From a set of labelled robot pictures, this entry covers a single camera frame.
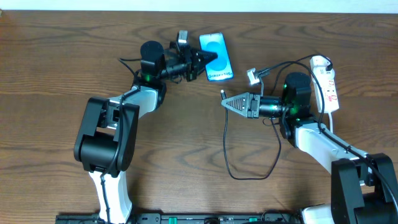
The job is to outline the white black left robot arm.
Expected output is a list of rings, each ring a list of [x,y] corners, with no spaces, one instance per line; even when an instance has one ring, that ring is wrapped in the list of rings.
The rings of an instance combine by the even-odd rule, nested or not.
[[[100,202],[97,220],[127,223],[132,202],[126,173],[134,154],[138,120],[156,110],[167,91],[165,80],[178,83],[197,79],[217,54],[171,42],[168,49],[156,41],[141,46],[139,70],[132,72],[131,89],[111,98],[88,100],[74,147],[74,158],[93,179]]]

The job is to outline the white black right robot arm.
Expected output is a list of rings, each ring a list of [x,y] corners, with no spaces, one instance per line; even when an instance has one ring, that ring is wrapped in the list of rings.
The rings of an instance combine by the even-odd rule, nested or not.
[[[302,223],[397,223],[397,179],[383,153],[368,154],[333,134],[310,112],[311,79],[287,75],[281,97],[245,92],[221,104],[246,118],[278,119],[280,133],[331,175],[331,202],[301,210]]]

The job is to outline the blue screen smartphone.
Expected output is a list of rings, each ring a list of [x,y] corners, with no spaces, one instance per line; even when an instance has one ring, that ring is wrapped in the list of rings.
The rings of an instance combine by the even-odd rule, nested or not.
[[[217,58],[206,65],[206,75],[209,82],[229,80],[234,77],[229,59],[229,53],[222,33],[204,34],[199,36],[202,50],[216,53]]]

